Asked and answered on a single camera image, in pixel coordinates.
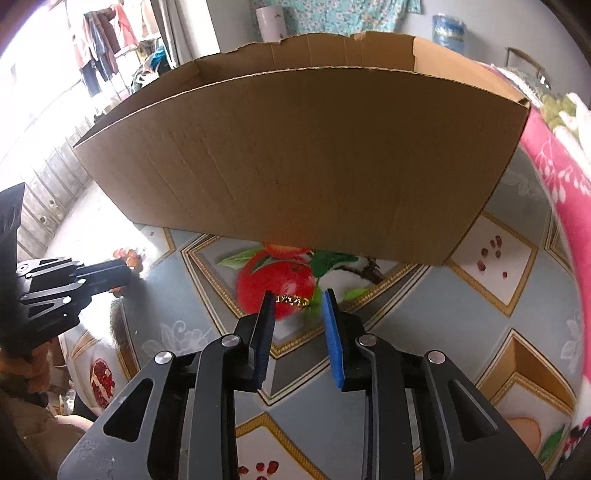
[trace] pink fabric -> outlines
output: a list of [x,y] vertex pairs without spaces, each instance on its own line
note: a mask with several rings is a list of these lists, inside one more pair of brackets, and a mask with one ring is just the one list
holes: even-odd
[[84,15],[81,15],[81,18],[80,25],[77,26],[77,29],[73,29],[72,32],[74,57],[76,58],[78,68],[82,68],[88,62],[90,62],[93,57],[95,60],[98,60],[95,45],[90,39],[88,20],[86,17],[84,17]]
[[560,218],[573,257],[583,308],[583,375],[591,378],[591,183],[532,108],[521,145],[535,165]]
[[113,20],[113,23],[115,24],[115,33],[119,45],[121,45],[121,47],[137,45],[138,39],[135,37],[125,10],[123,10],[123,5],[115,4],[111,5],[111,8],[115,10],[115,19]]

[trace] green leaf pattern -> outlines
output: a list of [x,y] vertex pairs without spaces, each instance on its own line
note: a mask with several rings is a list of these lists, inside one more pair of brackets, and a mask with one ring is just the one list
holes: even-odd
[[367,288],[352,288],[351,290],[345,292],[345,295],[343,296],[343,301],[353,301],[355,299],[358,299],[367,291]]
[[233,268],[234,270],[240,270],[261,250],[262,248],[251,248],[249,250],[244,250],[220,260],[217,264],[223,267]]
[[544,446],[538,453],[538,461],[540,463],[544,463],[558,448],[560,441],[562,439],[562,433],[564,432],[564,428],[566,425],[562,425],[558,430],[556,430],[552,435],[550,435],[546,441],[544,442]]
[[354,255],[338,254],[335,252],[325,252],[317,250],[310,261],[310,268],[316,278],[326,275],[332,268],[339,263],[356,262],[359,258]]

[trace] curtain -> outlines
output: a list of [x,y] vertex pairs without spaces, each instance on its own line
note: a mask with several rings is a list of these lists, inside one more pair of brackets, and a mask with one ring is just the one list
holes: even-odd
[[170,66],[175,68],[195,59],[181,20],[178,0],[151,0],[151,3]]
[[251,0],[254,12],[268,5],[284,8],[287,32],[352,35],[361,31],[393,32],[406,13],[421,13],[421,0]]

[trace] cardboard flap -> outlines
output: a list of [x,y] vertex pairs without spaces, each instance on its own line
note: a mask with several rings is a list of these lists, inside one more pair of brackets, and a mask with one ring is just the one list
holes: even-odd
[[424,38],[414,39],[414,71],[467,85],[474,85],[514,102],[525,101],[523,93],[479,63]]
[[173,96],[76,151],[135,222],[441,265],[493,192],[527,115],[447,79],[299,69]]
[[230,53],[217,53],[188,62],[152,82],[102,118],[79,141],[87,140],[122,118],[173,95],[210,83],[254,73],[305,67],[365,66],[413,70],[410,35],[366,32],[344,37],[308,34],[280,43],[251,43]]

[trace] metal screw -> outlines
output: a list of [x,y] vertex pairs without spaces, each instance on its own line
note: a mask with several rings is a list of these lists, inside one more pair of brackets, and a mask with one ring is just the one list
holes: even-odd
[[378,343],[378,339],[371,333],[366,333],[359,337],[359,343],[363,346],[374,346]]
[[222,345],[231,347],[236,346],[240,343],[240,337],[238,335],[226,335],[222,338]]
[[438,350],[433,350],[429,352],[427,358],[432,364],[442,364],[445,361],[445,354]]
[[160,352],[154,357],[154,361],[159,365],[165,365],[173,359],[173,354],[170,352]]

